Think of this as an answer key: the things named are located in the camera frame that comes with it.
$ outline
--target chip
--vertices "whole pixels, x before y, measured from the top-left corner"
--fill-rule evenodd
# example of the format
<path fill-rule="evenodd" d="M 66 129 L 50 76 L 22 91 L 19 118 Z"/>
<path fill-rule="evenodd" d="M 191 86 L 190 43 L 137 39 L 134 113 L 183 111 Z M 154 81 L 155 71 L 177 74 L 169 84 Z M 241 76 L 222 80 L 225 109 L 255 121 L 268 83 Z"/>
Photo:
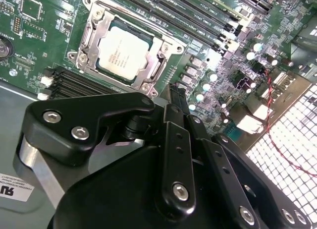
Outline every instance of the chip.
<path fill-rule="evenodd" d="M 40 18 L 42 4 L 36 0 L 22 0 L 21 12 L 25 16 L 38 20 Z"/>
<path fill-rule="evenodd" d="M 149 44 L 118 27 L 111 28 L 98 47 L 99 66 L 125 79 L 133 80 L 147 64 Z"/>

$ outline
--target green circuit board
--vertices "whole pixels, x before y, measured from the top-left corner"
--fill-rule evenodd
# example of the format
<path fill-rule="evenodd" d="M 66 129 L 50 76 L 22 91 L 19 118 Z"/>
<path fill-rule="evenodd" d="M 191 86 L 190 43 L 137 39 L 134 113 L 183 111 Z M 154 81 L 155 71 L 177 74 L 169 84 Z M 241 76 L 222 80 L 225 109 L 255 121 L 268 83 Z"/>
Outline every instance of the green circuit board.
<path fill-rule="evenodd" d="M 316 14 L 314 5 L 305 0 L 265 0 L 272 5 L 268 14 L 258 12 L 242 0 L 191 0 L 193 7 L 207 10 L 217 20 L 207 24 L 211 33 L 223 34 L 238 44 L 232 55 L 226 58 L 209 45 L 216 43 L 220 48 L 224 48 L 224 44 L 222 45 L 217 37 L 201 35 L 203 29 L 192 28 L 183 16 L 171 15 L 169 9 L 164 9 L 164 1 L 169 2 L 170 10 L 173 6 L 179 7 L 179 3 L 174 0 L 161 0 L 158 3 L 155 3 L 157 0 L 136 1 L 140 2 L 140 5 L 151 7 L 158 15 L 167 15 L 170 19 L 182 23 L 183 28 L 170 25 L 157 16 L 154 18 L 152 12 L 140 8 L 134 0 L 113 1 L 153 21 L 186 44 L 182 55 L 174 55 L 169 59 L 155 84 L 158 92 L 161 92 L 167 83 L 180 81 L 193 57 L 202 60 L 203 64 L 198 67 L 200 74 L 193 77 L 194 81 L 188 84 L 188 101 L 196 105 L 194 114 L 205 121 L 210 133 L 223 131 L 227 127 L 220 119 L 218 98 L 231 97 L 232 101 L 227 106 L 230 109 L 236 102 L 243 102 L 248 95 L 232 84 L 238 72 L 244 72 L 259 85 L 263 79 L 252 73 L 250 66 L 253 62 L 263 61 L 264 54 L 275 56 L 277 60 L 289 57 L 291 40 Z M 89 12 L 82 0 L 0 0 L 0 35 L 11 40 L 15 49 L 11 58 L 0 62 L 0 80 L 38 94 L 44 89 L 41 78 L 47 67 L 62 66 L 79 74 L 78 68 L 67 58 L 67 53 L 78 49 Z M 206 25 L 205 20 L 190 8 L 184 12 L 187 17 L 193 18 L 194 23 L 200 22 L 199 27 Z M 234 36 L 225 31 L 222 24 L 230 22 L 241 24 L 244 27 L 244 35 Z M 254 42 L 262 43 L 263 50 L 250 61 L 246 59 L 245 52 Z M 281 65 L 280 68 L 288 70 L 286 66 Z M 217 74 L 218 80 L 210 83 L 210 90 L 204 91 L 201 83 L 207 80 L 206 73 L 210 71 Z M 120 91 L 106 81 L 84 75 Z M 197 102 L 195 94 L 198 92 L 202 93 L 207 101 Z"/>

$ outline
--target integrated circuit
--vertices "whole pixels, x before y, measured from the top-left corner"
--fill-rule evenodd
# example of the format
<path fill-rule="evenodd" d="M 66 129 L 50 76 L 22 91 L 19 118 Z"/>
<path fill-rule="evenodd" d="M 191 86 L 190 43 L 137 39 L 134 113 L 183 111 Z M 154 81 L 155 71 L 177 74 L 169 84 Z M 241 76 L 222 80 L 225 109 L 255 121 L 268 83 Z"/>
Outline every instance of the integrated circuit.
<path fill-rule="evenodd" d="M 36 0 L 22 0 L 21 13 L 33 20 L 39 20 L 42 10 L 42 4 Z"/>

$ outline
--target capacitor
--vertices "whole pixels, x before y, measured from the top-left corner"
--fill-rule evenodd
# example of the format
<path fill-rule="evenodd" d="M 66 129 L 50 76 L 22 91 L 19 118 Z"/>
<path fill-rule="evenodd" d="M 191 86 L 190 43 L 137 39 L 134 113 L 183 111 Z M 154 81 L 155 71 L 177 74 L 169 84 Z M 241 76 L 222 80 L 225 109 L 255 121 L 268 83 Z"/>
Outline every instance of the capacitor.
<path fill-rule="evenodd" d="M 201 86 L 202 86 L 202 88 L 203 88 L 204 91 L 209 91 L 210 88 L 211 88 L 210 84 L 209 84 L 207 81 L 203 81 L 203 82 L 201 83 Z"/>
<path fill-rule="evenodd" d="M 244 84 L 241 86 L 241 88 L 246 91 L 247 94 L 250 94 L 252 92 L 252 89 L 249 87 L 249 85 Z"/>
<path fill-rule="evenodd" d="M 260 52 L 260 51 L 262 51 L 262 49 L 263 49 L 263 44 L 262 44 L 262 43 L 253 42 L 253 43 L 251 44 L 251 49 L 252 49 L 254 52 Z"/>
<path fill-rule="evenodd" d="M 291 60 L 288 59 L 288 58 L 282 58 L 282 59 L 281 59 L 281 63 L 284 64 L 284 65 L 287 65 L 288 67 L 294 66 L 294 62 L 291 61 Z"/>
<path fill-rule="evenodd" d="M 222 97 L 218 98 L 218 102 L 223 109 L 227 107 L 227 103 Z"/>
<path fill-rule="evenodd" d="M 208 73 L 207 73 L 207 77 L 209 78 L 209 80 L 210 80 L 211 82 L 215 82 L 215 81 L 217 81 L 217 79 L 218 79 L 218 76 L 217 76 L 216 72 L 214 72 L 214 71 L 208 72 Z"/>
<path fill-rule="evenodd" d="M 253 60 L 256 58 L 256 54 L 254 52 L 247 51 L 245 53 L 247 60 Z"/>
<path fill-rule="evenodd" d="M 13 56 L 14 54 L 14 46 L 12 42 L 0 35 L 0 61 L 5 60 Z"/>
<path fill-rule="evenodd" d="M 252 79 L 248 79 L 246 82 L 252 89 L 254 89 L 257 85 Z"/>
<path fill-rule="evenodd" d="M 229 122 L 229 119 L 227 118 L 226 114 L 220 113 L 220 118 L 223 123 L 227 124 Z"/>
<path fill-rule="evenodd" d="M 195 109 L 196 109 L 195 103 L 189 102 L 188 103 L 188 108 L 189 108 L 190 111 L 195 111 Z"/>
<path fill-rule="evenodd" d="M 273 56 L 267 56 L 265 60 L 272 66 L 276 66 L 278 64 L 278 61 Z"/>
<path fill-rule="evenodd" d="M 204 100 L 204 96 L 201 94 L 201 92 L 196 92 L 194 94 L 194 96 L 195 96 L 197 102 L 200 102 L 200 101 Z"/>
<path fill-rule="evenodd" d="M 232 102 L 232 97 L 229 96 L 229 97 L 227 98 L 227 100 L 226 100 L 227 106 L 228 106 L 231 102 Z"/>

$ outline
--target screw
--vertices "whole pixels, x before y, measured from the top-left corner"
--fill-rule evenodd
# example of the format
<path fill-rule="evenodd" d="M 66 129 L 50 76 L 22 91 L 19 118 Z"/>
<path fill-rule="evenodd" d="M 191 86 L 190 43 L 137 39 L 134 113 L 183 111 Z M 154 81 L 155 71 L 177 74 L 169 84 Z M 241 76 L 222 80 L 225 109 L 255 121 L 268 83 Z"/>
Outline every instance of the screw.
<path fill-rule="evenodd" d="M 200 119 L 198 117 L 194 116 L 193 119 L 196 123 L 200 123 Z"/>
<path fill-rule="evenodd" d="M 291 224 L 295 224 L 295 220 L 289 212 L 287 212 L 285 209 L 282 209 L 282 213 L 287 221 L 289 221 Z"/>
<path fill-rule="evenodd" d="M 180 201 L 187 201 L 188 199 L 188 191 L 185 186 L 180 183 L 174 184 L 173 193 Z"/>
<path fill-rule="evenodd" d="M 302 224 L 306 225 L 307 222 L 306 222 L 305 218 L 303 217 L 303 215 L 300 214 L 299 212 L 297 212 L 296 210 L 294 210 L 294 212 L 295 212 L 295 215 L 297 216 L 298 220 L 299 220 Z"/>
<path fill-rule="evenodd" d="M 225 142 L 228 143 L 228 139 L 225 136 L 220 136 L 220 138 Z"/>
<path fill-rule="evenodd" d="M 71 135 L 77 140 L 87 140 L 89 137 L 89 131 L 85 127 L 77 126 L 71 130 Z"/>
<path fill-rule="evenodd" d="M 253 217 L 253 215 L 251 214 L 251 212 L 250 212 L 247 208 L 245 208 L 245 207 L 243 207 L 243 206 L 240 206 L 239 211 L 240 211 L 240 215 L 242 216 L 242 218 L 243 218 L 249 225 L 253 226 L 254 223 L 255 223 L 255 221 L 254 221 L 254 217 Z"/>
<path fill-rule="evenodd" d="M 61 121 L 61 116 L 57 112 L 48 111 L 43 114 L 43 119 L 49 123 L 58 123 Z"/>
<path fill-rule="evenodd" d="M 80 61 L 81 63 L 87 63 L 88 57 L 87 57 L 85 54 L 81 54 L 81 55 L 79 56 L 79 61 Z"/>
<path fill-rule="evenodd" d="M 163 53 L 166 53 L 168 51 L 168 45 L 166 45 L 166 44 L 162 45 L 161 51 Z"/>
<path fill-rule="evenodd" d="M 18 71 L 16 71 L 16 69 L 11 69 L 9 71 L 9 75 L 12 76 L 12 77 L 15 77 L 18 75 Z"/>
<path fill-rule="evenodd" d="M 142 99 L 142 102 L 146 105 L 150 105 L 151 104 L 151 101 L 149 99 L 146 99 L 146 98 L 143 98 Z"/>
<path fill-rule="evenodd" d="M 142 86 L 142 90 L 143 90 L 143 91 L 148 91 L 148 90 L 149 90 L 149 87 L 148 87 L 147 85 L 143 85 L 143 86 Z"/>
<path fill-rule="evenodd" d="M 96 21 L 99 21 L 100 19 L 102 19 L 103 17 L 103 12 L 101 10 L 97 10 L 96 12 L 94 12 L 93 14 L 93 18 L 96 20 Z"/>

